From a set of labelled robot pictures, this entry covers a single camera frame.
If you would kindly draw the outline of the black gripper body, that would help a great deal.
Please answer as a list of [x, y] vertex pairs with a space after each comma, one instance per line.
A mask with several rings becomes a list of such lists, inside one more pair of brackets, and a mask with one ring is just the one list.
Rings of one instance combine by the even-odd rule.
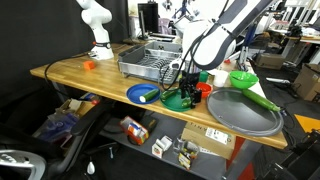
[[180, 91], [185, 89], [187, 91], [187, 97], [194, 95], [195, 103], [201, 102], [202, 91], [196, 88], [197, 83], [199, 82], [200, 73], [187, 73], [182, 72], [182, 78], [179, 80]]

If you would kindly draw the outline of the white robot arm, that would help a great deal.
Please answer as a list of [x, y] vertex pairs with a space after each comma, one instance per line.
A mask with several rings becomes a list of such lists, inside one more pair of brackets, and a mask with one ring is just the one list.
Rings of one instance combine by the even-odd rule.
[[229, 56], [231, 43], [265, 10], [273, 0], [233, 0], [222, 14], [214, 19], [193, 21], [183, 34], [181, 65], [188, 62], [185, 77], [179, 82], [182, 105], [194, 108], [198, 103], [196, 85], [189, 82], [190, 68], [213, 70]]

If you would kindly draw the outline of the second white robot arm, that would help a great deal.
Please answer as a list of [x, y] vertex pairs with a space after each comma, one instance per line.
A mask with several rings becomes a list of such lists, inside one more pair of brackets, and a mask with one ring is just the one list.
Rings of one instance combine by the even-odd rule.
[[91, 28], [95, 44], [89, 52], [89, 56], [96, 60], [112, 59], [111, 43], [108, 31], [104, 24], [112, 20], [111, 12], [97, 3], [95, 0], [76, 0], [82, 8], [81, 18]]

